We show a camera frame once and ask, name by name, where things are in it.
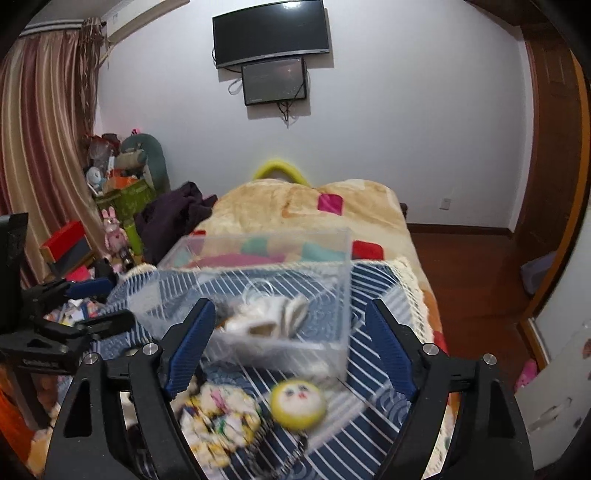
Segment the floral yellow fabric scrunchie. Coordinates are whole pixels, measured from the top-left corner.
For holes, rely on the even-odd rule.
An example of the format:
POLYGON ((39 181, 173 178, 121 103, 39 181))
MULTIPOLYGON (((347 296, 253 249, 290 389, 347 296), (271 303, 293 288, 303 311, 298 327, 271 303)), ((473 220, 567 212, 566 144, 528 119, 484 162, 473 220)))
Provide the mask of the floral yellow fabric scrunchie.
POLYGON ((242 388, 207 382, 183 402, 179 425, 200 467, 222 469, 252 443, 262 410, 242 388))

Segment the yellow plush ball keychain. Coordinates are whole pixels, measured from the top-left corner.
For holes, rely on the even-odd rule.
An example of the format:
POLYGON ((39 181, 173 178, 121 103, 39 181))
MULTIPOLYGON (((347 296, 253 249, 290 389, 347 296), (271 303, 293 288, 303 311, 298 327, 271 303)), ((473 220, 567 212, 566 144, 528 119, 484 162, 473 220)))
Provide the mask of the yellow plush ball keychain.
POLYGON ((270 392, 270 414, 287 431, 301 433, 314 429, 327 411, 325 395, 311 382, 284 380, 270 392))

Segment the white cloth pouch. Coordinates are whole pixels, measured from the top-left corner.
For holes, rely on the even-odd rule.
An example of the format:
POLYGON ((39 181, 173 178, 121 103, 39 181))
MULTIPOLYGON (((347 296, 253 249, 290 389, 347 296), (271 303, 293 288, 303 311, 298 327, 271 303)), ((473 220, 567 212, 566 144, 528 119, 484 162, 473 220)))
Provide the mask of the white cloth pouch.
POLYGON ((221 330, 235 335, 290 339, 307 317, 309 306, 303 295, 259 297, 236 304, 221 322, 221 330))

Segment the clear plastic storage box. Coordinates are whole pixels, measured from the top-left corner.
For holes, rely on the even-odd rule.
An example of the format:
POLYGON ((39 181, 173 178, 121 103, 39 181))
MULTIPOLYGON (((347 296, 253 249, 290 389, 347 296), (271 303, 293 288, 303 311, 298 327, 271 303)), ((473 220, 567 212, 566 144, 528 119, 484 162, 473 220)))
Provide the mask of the clear plastic storage box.
POLYGON ((122 298, 160 339, 199 299, 215 308, 205 355, 213 361, 311 377, 345 378, 349 357, 352 234, 348 229, 182 237, 154 268, 134 273, 122 298), (236 304, 303 295, 308 315, 290 339, 235 335, 221 322, 236 304))

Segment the red box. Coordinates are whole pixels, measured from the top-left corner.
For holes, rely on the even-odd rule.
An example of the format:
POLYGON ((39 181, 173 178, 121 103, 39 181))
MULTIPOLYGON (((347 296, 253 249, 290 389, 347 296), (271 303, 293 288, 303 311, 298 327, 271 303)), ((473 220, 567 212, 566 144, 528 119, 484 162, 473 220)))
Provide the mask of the red box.
POLYGON ((47 263, 56 263, 85 238, 86 231, 82 222, 70 221, 46 240, 39 250, 47 263))

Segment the white wardrobe door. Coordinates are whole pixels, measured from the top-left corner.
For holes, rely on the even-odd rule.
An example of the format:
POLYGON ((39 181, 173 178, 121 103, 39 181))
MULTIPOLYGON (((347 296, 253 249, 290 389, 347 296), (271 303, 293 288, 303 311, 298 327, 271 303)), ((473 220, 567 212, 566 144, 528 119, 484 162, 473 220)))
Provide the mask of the white wardrobe door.
POLYGON ((567 267, 534 321, 550 363, 516 394, 536 470, 563 456, 590 411, 590 275, 586 212, 567 267))

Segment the pink rabbit doll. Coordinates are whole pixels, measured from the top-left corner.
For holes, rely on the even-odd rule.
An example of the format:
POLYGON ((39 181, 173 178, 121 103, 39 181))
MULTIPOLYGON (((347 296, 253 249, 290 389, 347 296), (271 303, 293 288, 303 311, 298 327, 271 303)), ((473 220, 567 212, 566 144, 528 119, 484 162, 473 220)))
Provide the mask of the pink rabbit doll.
POLYGON ((121 227, 112 206, 101 210, 104 229, 104 243, 111 257, 119 257, 121 252, 128 254, 128 239, 126 232, 121 227))

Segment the green cardboard box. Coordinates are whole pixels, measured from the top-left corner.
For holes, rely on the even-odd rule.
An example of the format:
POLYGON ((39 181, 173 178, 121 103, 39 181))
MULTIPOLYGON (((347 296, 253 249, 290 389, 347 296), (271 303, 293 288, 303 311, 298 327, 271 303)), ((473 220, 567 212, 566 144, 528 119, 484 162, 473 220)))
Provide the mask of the green cardboard box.
POLYGON ((156 198, 156 191, 143 179, 120 190, 113 190, 94 199, 99 211, 112 207, 120 222, 133 221, 134 215, 140 213, 147 204, 156 198))

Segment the dark purple clothing pile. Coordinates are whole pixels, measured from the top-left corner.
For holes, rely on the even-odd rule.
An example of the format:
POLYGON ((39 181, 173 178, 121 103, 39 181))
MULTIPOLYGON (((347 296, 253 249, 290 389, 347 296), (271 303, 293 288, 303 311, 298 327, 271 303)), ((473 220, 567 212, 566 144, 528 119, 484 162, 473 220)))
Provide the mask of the dark purple clothing pile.
POLYGON ((197 184, 187 181, 148 203, 134 216, 144 261, 157 265, 181 237, 211 217, 216 201, 216 195, 204 197, 197 184))

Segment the blue white patterned blanket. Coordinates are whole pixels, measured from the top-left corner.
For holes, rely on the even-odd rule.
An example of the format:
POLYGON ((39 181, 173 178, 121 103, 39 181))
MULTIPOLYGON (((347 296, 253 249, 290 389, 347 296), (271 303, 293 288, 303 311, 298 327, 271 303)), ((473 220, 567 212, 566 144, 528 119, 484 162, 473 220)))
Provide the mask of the blue white patterned blanket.
POLYGON ((290 340, 211 336, 201 365, 214 384, 242 388, 270 404, 270 390, 301 377, 325 391, 328 415, 308 434, 308 446, 290 469, 293 479, 370 479, 409 412, 376 352, 363 311, 382 300, 420 340, 434 338, 426 296, 404 259, 351 264, 304 262, 290 266, 152 270, 135 274, 109 296, 106 311, 134 312, 127 333, 98 341, 104 359, 117 358, 161 336, 200 298, 221 312, 273 296, 308 301, 308 315, 290 340))

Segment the green dinosaur plush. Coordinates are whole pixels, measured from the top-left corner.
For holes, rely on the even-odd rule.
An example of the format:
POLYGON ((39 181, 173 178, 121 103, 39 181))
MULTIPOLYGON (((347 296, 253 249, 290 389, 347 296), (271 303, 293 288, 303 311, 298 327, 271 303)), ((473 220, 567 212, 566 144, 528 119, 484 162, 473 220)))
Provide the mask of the green dinosaur plush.
POLYGON ((160 143, 151 135, 139 133, 127 137, 119 147, 114 168, 126 176, 146 181, 156 193, 169 190, 166 162, 160 143))

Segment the beige fleece blanket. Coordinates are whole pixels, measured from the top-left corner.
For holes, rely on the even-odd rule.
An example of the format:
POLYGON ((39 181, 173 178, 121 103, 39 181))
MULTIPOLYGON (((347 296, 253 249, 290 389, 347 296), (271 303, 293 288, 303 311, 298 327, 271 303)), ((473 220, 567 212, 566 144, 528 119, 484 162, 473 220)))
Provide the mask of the beige fleece blanket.
POLYGON ((353 258, 420 260, 394 191, 370 180, 349 179, 321 187, 275 179, 245 183, 219 198, 198 234, 249 234, 349 229, 353 258))

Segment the striped pink curtain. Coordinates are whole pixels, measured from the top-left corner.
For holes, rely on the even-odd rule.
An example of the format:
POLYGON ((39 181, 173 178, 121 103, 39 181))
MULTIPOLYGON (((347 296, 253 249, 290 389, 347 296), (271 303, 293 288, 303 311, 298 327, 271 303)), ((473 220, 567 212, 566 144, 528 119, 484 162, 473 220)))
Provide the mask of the striped pink curtain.
POLYGON ((99 57, 98 18, 18 38, 1 62, 1 211, 28 214, 25 286, 49 273, 40 246, 72 220, 100 249, 102 222, 87 187, 99 57))

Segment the yellow plush headboard item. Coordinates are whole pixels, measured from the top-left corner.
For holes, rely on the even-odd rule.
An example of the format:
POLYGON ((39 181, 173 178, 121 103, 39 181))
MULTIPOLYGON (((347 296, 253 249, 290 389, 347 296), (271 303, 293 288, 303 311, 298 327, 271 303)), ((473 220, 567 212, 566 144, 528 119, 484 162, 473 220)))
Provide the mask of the yellow plush headboard item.
POLYGON ((294 165, 280 159, 272 159, 256 169, 253 180, 280 179, 290 183, 310 186, 310 182, 294 165))

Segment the white air conditioner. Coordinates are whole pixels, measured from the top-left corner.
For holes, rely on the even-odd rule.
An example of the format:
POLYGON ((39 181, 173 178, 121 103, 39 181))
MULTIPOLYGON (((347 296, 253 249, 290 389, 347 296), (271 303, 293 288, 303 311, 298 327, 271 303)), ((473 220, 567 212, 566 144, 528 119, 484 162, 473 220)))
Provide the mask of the white air conditioner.
POLYGON ((131 34, 167 13, 187 5, 189 0, 122 1, 103 17, 109 45, 116 45, 131 34))

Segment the brown wooden door frame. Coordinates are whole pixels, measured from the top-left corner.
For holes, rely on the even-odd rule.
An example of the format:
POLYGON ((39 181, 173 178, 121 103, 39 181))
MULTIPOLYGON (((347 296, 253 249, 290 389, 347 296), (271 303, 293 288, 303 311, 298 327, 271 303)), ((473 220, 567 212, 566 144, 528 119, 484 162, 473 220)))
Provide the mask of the brown wooden door frame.
POLYGON ((527 261, 553 262, 525 310, 537 315, 558 283, 580 230, 590 173, 590 94, 582 67, 550 26, 528 27, 534 127, 516 241, 527 261))

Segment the small black wall screen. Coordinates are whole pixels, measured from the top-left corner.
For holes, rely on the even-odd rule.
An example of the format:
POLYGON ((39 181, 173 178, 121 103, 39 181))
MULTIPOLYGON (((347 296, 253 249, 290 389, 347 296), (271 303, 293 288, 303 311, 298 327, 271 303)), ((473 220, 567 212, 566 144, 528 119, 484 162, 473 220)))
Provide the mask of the small black wall screen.
POLYGON ((242 91, 246 106, 307 99, 304 59, 293 57, 243 65, 242 91))

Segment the wall mounted black television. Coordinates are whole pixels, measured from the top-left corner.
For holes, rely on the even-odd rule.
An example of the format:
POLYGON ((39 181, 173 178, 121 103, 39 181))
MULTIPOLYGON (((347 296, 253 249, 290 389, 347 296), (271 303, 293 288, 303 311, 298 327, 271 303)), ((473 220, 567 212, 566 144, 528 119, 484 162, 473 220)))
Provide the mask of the wall mounted black television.
POLYGON ((217 68, 331 51, 322 1, 283 1, 218 15, 212 33, 217 68))

